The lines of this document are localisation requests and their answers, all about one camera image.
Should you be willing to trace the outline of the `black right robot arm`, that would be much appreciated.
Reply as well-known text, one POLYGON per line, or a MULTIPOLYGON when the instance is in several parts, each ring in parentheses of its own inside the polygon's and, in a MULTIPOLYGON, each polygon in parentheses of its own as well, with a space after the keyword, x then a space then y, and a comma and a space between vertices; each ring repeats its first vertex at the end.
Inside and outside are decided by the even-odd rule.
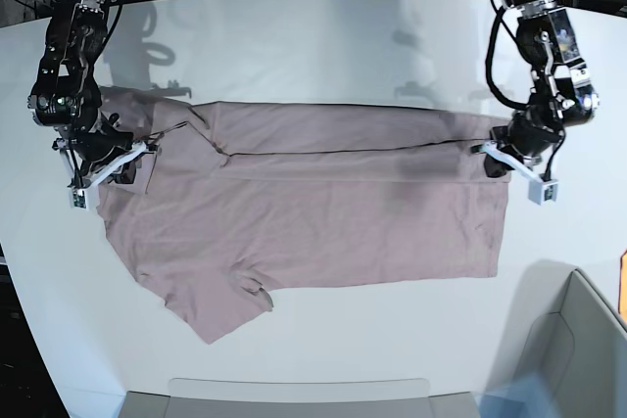
POLYGON ((136 142, 118 130, 118 114, 101 112, 102 95, 94 78, 95 65, 111 39, 111 5, 118 0, 53 0, 45 34, 45 50, 28 97, 36 124, 55 129, 55 151, 71 166, 71 185, 83 190, 106 183, 136 192, 145 171, 131 152, 136 142))

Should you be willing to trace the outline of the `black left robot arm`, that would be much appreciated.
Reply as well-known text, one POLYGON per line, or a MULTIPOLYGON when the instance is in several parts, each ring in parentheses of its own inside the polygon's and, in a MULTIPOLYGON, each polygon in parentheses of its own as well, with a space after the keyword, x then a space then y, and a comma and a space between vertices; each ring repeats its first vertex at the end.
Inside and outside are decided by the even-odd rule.
POLYGON ((490 178, 532 168, 546 150, 557 152, 567 127, 589 122, 600 105, 573 26, 559 0, 501 1, 491 28, 485 75, 493 96, 512 109, 513 115, 509 124, 491 130, 489 142, 479 150, 490 178), (508 98, 493 77, 497 37, 508 10, 520 13, 512 37, 530 67, 533 87, 526 102, 508 98))

